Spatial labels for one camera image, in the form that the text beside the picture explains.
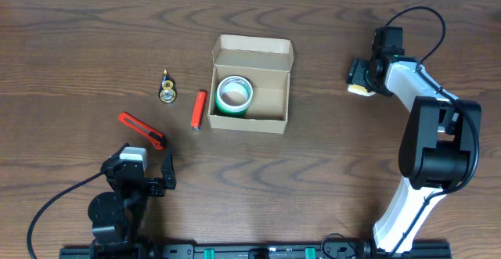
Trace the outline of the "yellow sticky note pad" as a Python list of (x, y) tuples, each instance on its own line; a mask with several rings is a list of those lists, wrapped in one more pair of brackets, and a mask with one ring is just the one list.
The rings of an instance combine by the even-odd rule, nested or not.
[(360, 85), (349, 85), (348, 86), (348, 91), (356, 94), (356, 95), (361, 95), (365, 97), (370, 97), (375, 95), (375, 92), (368, 91), (365, 87), (360, 86)]

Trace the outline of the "red lighter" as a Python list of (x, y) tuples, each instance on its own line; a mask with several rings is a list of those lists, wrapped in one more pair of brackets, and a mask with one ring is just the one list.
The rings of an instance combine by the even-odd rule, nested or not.
[(193, 113), (190, 121), (190, 125), (193, 129), (199, 130), (201, 126), (202, 116), (204, 113), (204, 106), (207, 98), (206, 91), (198, 91), (196, 94), (196, 99), (193, 107)]

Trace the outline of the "black yellow correction tape dispenser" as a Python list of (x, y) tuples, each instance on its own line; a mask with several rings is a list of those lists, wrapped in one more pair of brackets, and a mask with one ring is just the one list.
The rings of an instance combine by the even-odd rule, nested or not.
[(177, 98), (175, 80), (169, 75), (167, 70), (164, 70), (158, 97), (159, 100), (163, 103), (173, 103)]

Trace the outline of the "cardboard box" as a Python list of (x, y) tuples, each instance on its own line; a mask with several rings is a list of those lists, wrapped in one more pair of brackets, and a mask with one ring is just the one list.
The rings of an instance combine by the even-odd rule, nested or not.
[(222, 34), (212, 50), (212, 128), (282, 134), (294, 49), (288, 39)]

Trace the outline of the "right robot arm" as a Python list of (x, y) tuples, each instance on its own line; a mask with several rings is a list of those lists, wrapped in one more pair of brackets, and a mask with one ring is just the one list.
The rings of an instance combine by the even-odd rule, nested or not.
[(388, 208), (373, 225), (372, 254), (404, 257), (427, 216), (461, 190), (479, 161), (481, 107), (447, 92), (421, 60), (405, 56), (403, 29), (375, 30), (370, 59), (355, 59), (348, 90), (396, 96), (409, 111), (398, 152), (401, 179)]

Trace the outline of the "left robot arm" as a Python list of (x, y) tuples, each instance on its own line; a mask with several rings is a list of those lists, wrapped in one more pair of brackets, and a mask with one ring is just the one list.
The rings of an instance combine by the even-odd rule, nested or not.
[(103, 162), (100, 172), (112, 190), (99, 194), (88, 206), (97, 243), (135, 242), (148, 199), (163, 197), (167, 190), (175, 189), (172, 149), (167, 149), (160, 177), (146, 177), (147, 168), (146, 149), (127, 143)]

